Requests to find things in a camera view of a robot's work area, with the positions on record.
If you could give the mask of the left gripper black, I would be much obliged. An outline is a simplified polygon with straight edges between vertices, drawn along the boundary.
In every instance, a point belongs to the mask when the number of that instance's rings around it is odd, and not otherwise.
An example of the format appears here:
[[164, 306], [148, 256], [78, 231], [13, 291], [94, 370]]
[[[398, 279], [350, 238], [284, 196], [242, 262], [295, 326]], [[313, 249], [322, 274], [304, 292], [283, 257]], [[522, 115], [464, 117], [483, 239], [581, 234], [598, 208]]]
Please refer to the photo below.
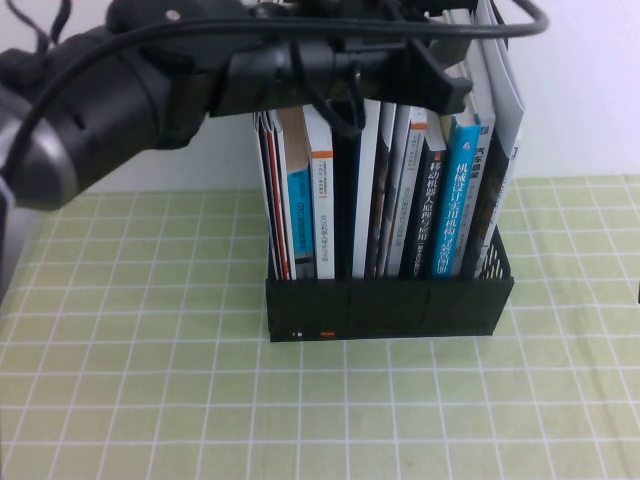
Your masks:
[[[207, 47], [215, 66], [209, 104], [212, 117], [311, 102], [294, 72], [289, 41], [236, 51], [231, 46], [229, 40], [215, 40]], [[346, 100], [348, 80], [359, 73], [367, 99], [440, 109], [440, 94], [426, 83], [427, 75], [410, 61], [405, 49], [340, 51], [326, 41], [302, 40], [298, 51], [311, 85], [328, 100]]]

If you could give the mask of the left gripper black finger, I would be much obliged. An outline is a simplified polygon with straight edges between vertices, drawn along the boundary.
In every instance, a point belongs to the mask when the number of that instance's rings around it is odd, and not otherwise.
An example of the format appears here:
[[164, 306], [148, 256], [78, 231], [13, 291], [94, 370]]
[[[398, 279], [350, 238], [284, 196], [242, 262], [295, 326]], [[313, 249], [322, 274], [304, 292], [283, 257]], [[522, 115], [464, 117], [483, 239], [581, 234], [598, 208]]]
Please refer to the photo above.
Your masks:
[[415, 69], [412, 86], [412, 105], [438, 114], [452, 114], [464, 109], [464, 97], [472, 89], [472, 81], [464, 76], [451, 77], [437, 62], [435, 50], [424, 42], [412, 43], [412, 67]]
[[465, 34], [442, 34], [437, 37], [437, 62], [442, 68], [450, 68], [462, 62], [473, 39]]

